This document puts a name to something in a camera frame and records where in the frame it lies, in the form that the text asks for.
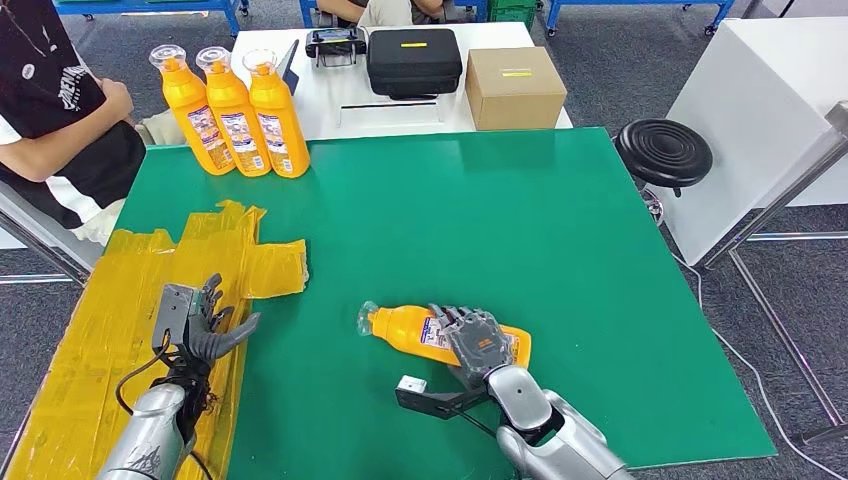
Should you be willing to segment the person's hand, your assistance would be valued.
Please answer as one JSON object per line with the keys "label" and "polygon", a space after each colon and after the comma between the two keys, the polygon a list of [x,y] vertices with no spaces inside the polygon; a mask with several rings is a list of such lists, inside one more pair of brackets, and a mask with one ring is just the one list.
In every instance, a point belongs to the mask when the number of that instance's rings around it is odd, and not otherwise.
{"label": "person's hand", "polygon": [[102,78],[99,86],[105,96],[105,104],[110,118],[114,121],[125,121],[132,124],[134,104],[127,86],[120,81]]}

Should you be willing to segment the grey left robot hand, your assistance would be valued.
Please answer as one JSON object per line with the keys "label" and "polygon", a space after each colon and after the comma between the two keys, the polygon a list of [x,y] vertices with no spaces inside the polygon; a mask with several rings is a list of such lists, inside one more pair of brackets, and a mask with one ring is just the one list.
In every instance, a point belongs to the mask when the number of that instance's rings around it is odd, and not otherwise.
{"label": "grey left robot hand", "polygon": [[230,319],[234,313],[232,306],[214,312],[218,300],[223,296],[223,292],[218,289],[221,283],[221,274],[215,273],[200,289],[194,290],[187,314],[184,344],[193,358],[202,360],[209,367],[244,343],[257,330],[261,321],[261,313],[251,313],[232,330],[218,333],[218,324]]}

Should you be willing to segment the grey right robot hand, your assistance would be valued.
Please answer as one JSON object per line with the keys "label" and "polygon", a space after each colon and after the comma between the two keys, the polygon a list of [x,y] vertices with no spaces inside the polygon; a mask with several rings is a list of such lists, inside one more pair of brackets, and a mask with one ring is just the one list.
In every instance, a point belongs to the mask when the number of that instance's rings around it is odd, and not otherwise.
{"label": "grey right robot hand", "polygon": [[459,362],[451,371],[466,389],[479,388],[493,371],[514,363],[511,340],[490,312],[437,304],[428,309]]}

